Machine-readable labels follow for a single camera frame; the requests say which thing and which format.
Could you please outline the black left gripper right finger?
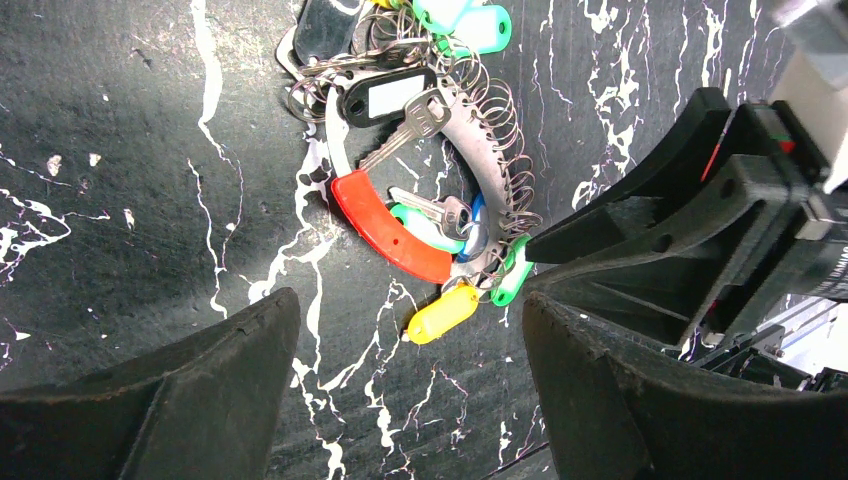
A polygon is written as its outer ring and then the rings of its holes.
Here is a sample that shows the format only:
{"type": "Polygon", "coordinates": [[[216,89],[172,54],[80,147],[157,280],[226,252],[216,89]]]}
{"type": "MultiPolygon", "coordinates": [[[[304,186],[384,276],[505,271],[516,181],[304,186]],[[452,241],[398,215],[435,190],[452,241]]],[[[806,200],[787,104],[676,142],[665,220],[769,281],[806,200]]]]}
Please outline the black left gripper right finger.
{"type": "Polygon", "coordinates": [[[562,479],[843,479],[847,388],[761,355],[669,357],[533,293],[522,330],[562,479]]]}

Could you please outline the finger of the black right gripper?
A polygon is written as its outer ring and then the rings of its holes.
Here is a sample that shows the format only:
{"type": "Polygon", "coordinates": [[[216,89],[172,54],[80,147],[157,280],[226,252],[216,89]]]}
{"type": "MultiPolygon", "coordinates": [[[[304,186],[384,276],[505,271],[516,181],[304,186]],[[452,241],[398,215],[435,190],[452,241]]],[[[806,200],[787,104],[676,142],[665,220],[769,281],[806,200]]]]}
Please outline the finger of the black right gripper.
{"type": "Polygon", "coordinates": [[[627,240],[565,264],[530,286],[580,313],[667,346],[696,331],[728,344],[787,293],[789,258],[812,189],[786,159],[734,155],[670,214],[627,240]]]}
{"type": "Polygon", "coordinates": [[[730,113],[719,88],[696,89],[650,153],[588,206],[530,240],[527,259],[569,263],[658,224],[670,214],[662,202],[698,190],[730,113]]]}

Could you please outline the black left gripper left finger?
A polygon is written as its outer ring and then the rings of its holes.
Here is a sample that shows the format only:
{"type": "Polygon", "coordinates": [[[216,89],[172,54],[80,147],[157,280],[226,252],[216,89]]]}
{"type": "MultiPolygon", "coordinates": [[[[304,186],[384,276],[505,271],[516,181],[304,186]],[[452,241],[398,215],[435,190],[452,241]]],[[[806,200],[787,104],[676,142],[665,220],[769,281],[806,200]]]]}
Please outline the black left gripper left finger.
{"type": "Polygon", "coordinates": [[[5,479],[261,479],[301,325],[279,289],[178,342],[1,396],[5,479]]]}

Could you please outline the blue key tag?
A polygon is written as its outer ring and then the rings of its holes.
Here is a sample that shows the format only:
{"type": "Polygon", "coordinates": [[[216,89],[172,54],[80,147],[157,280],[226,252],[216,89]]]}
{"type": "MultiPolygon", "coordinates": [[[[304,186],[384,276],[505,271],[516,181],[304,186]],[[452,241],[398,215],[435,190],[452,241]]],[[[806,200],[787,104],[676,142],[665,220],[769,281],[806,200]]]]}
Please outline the blue key tag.
{"type": "Polygon", "coordinates": [[[472,224],[468,230],[469,237],[465,241],[463,249],[457,254],[459,263],[467,263],[476,259],[484,250],[488,242],[488,211],[482,193],[479,193],[472,205],[472,224]]]}

